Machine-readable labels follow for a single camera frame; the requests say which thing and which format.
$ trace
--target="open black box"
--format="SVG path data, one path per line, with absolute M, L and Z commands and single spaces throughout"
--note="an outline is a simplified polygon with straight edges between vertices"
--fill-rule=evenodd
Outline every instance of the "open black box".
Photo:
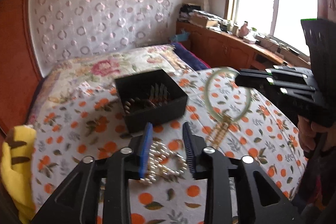
M 169 122 L 184 115 L 188 95 L 164 71 L 155 70 L 115 79 L 122 107 L 130 98 L 148 99 L 152 86 L 164 84 L 170 94 L 170 101 L 156 108 L 141 109 L 124 115 L 129 133 L 143 130 L 147 122 L 154 126 Z

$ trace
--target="white bedsheet with orange print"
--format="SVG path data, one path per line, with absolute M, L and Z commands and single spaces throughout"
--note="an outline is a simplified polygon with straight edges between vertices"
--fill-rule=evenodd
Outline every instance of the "white bedsheet with orange print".
M 171 150 L 185 156 L 182 124 L 190 123 L 194 134 L 206 137 L 216 122 L 207 112 L 204 85 L 212 69 L 188 72 L 172 78 L 189 96 L 185 115 L 156 126 L 154 136 Z M 211 103 L 217 112 L 235 116 L 243 108 L 245 89 L 221 75 L 211 84 Z M 297 128 L 271 102 L 252 92 L 248 113 L 230 126 L 219 150 L 226 156 L 254 157 L 288 198 L 293 198 L 305 170 L 306 160 L 298 146 Z M 123 121 L 115 90 L 99 90 L 51 108 L 37 121 L 36 151 L 32 160 L 33 198 L 37 210 L 66 175 L 86 155 L 101 159 L 127 146 L 130 135 Z M 235 195 L 232 181 L 232 195 Z M 104 193 L 102 184 L 101 200 Z M 130 181 L 133 224 L 200 224 L 204 218 L 206 180 L 194 181 L 189 171 L 171 181 L 160 180 L 152 186 Z M 99 204 L 101 223 L 103 203 Z M 233 204 L 233 216 L 237 207 Z

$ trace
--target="metal bolt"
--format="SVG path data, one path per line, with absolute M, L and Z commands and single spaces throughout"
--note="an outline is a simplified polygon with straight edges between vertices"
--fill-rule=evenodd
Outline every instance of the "metal bolt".
M 243 162 L 246 164 L 251 164 L 253 163 L 254 159 L 251 156 L 244 156 L 241 158 Z
M 133 152 L 133 150 L 132 150 L 131 148 L 129 148 L 129 147 L 124 147 L 124 148 L 122 148 L 122 149 L 120 150 L 120 152 L 121 152 L 122 154 L 130 154 L 130 153 Z
M 213 154 L 213 153 L 215 153 L 215 151 L 216 150 L 211 146 L 207 146 L 206 148 L 203 148 L 203 152 L 207 153 L 207 154 Z
M 89 164 L 89 163 L 93 162 L 94 160 L 95 159 L 91 156 L 86 156 L 82 159 L 83 163 L 85 163 L 85 164 Z

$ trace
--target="yellow object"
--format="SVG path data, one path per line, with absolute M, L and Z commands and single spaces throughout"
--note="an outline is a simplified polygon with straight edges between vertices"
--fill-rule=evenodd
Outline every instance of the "yellow object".
M 2 144 L 1 179 L 18 209 L 19 219 L 28 224 L 35 214 L 31 190 L 31 157 L 36 131 L 28 126 L 14 127 Z

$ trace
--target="bedsheet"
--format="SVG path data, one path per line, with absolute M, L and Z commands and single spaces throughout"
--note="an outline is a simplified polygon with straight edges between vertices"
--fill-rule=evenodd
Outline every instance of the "bedsheet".
M 194 134 L 206 137 L 216 125 L 204 106 L 204 85 L 216 69 L 187 72 L 172 78 L 189 96 L 185 115 L 154 127 L 154 138 L 185 157 L 182 125 L 190 123 Z M 298 146 L 298 129 L 270 101 L 252 91 L 248 113 L 229 127 L 219 150 L 228 157 L 251 155 L 292 199 L 306 167 Z M 210 86 L 210 101 L 216 112 L 235 116 L 244 105 L 245 89 L 235 85 L 230 75 L 221 74 Z M 102 159 L 127 146 L 131 136 L 123 121 L 116 90 L 94 90 L 63 105 L 53 106 L 36 122 L 37 138 L 33 154 L 31 187 L 37 210 L 65 176 L 86 155 Z M 174 162 L 166 163 L 174 168 Z M 202 224 L 206 180 L 195 181 L 187 170 L 183 176 L 161 179 L 151 186 L 130 181 L 132 224 Z M 102 221 L 104 182 L 97 223 Z M 231 181 L 233 221 L 237 221 L 234 182 Z
M 139 72 L 163 69 L 178 75 L 193 71 L 173 50 L 171 45 L 158 45 L 59 63 L 45 79 L 30 111 L 28 124 L 34 124 L 46 109 L 81 96 L 79 86 L 83 83 L 93 91 L 95 88 L 109 89 L 114 78 Z

